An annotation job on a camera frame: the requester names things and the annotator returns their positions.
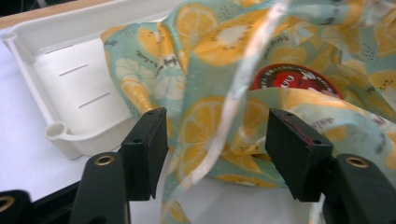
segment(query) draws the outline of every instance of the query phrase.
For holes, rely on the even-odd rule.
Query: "clamp jaw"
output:
[[[27,192],[0,192],[0,223],[130,223],[129,201],[155,198],[167,153],[166,110],[147,112],[121,144],[87,161],[81,181],[30,202]],[[396,190],[374,163],[332,157],[332,143],[295,115],[270,109],[266,149],[294,199],[326,196],[327,224],[396,223]]]
[[[332,143],[295,115],[271,109],[265,147],[294,199],[326,196],[327,224],[396,223],[396,190],[363,157],[332,157]]]

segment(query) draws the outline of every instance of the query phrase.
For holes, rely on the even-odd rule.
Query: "label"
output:
[[[342,99],[340,92],[326,77],[309,68],[291,63],[271,64],[257,73],[251,89],[268,87],[318,91]]]

